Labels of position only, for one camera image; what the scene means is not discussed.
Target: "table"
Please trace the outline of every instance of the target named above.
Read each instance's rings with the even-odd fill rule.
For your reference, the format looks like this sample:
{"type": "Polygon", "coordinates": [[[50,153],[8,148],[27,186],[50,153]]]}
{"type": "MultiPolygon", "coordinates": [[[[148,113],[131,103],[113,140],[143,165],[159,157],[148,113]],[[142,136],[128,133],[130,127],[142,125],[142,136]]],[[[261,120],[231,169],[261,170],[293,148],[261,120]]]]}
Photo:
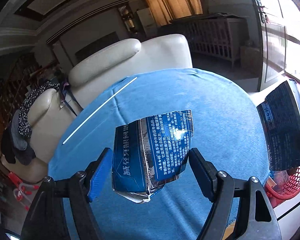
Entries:
{"type": "MultiPolygon", "coordinates": [[[[113,148],[115,127],[154,114],[191,109],[197,147],[207,161],[232,177],[269,174],[265,137],[255,105],[239,86],[211,72],[166,69],[138,74],[109,87],[89,104],[62,136],[49,163],[55,180],[84,170],[105,147],[113,148]],[[94,114],[64,145],[62,142],[103,102],[137,79],[94,114]]],[[[77,239],[70,204],[64,200],[70,235],[77,239]]],[[[149,203],[135,204],[112,190],[111,171],[100,197],[91,203],[105,239],[196,239],[211,208],[187,165],[149,203]]],[[[234,200],[228,223],[235,220],[234,200]]]]}

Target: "pile of clothes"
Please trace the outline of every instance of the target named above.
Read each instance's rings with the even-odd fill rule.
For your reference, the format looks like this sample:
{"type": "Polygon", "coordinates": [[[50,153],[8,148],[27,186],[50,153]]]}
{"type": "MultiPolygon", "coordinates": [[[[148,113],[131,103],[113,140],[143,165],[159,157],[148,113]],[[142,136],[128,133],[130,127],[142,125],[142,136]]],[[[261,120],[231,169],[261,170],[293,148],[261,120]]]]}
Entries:
{"type": "Polygon", "coordinates": [[[33,89],[23,101],[20,109],[14,113],[1,139],[1,152],[8,163],[15,164],[15,158],[17,158],[21,164],[29,165],[35,158],[35,152],[29,145],[32,128],[28,123],[28,112],[34,101],[45,90],[54,88],[58,91],[59,87],[59,83],[45,82],[42,86],[33,89]]]}

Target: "black and white patterned cloth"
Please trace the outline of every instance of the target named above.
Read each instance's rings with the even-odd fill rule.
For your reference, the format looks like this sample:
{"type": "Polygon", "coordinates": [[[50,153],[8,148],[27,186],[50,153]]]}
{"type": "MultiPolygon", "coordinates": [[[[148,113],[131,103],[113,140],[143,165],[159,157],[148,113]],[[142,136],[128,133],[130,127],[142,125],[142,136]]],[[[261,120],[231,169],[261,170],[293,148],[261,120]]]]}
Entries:
{"type": "Polygon", "coordinates": [[[33,89],[30,94],[23,101],[20,106],[19,119],[18,119],[18,131],[19,133],[26,137],[30,138],[32,133],[32,128],[28,123],[28,112],[34,101],[40,96],[45,90],[54,88],[59,90],[59,83],[52,83],[50,81],[45,82],[42,86],[33,89]]]}

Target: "open door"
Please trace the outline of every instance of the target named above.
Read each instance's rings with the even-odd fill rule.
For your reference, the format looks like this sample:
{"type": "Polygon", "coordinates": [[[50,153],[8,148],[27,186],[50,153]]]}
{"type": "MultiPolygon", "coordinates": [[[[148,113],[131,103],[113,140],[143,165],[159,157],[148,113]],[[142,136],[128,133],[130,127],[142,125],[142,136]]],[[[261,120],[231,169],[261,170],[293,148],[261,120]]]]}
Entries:
{"type": "Polygon", "coordinates": [[[286,28],[279,0],[253,0],[261,25],[262,76],[258,91],[277,82],[286,66],[286,28]]]}

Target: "blue toothpaste box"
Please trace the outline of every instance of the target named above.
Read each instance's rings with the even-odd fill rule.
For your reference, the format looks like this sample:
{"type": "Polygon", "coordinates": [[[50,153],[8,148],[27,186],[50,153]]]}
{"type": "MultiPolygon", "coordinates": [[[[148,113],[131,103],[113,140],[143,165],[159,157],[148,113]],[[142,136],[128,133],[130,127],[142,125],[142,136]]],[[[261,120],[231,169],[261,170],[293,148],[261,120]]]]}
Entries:
{"type": "Polygon", "coordinates": [[[116,128],[112,186],[145,203],[184,171],[193,136],[191,110],[149,116],[116,128]]]}
{"type": "Polygon", "coordinates": [[[300,149],[295,139],[300,132],[300,94],[297,82],[289,79],[273,90],[257,106],[269,156],[271,171],[300,166],[300,149]]]}

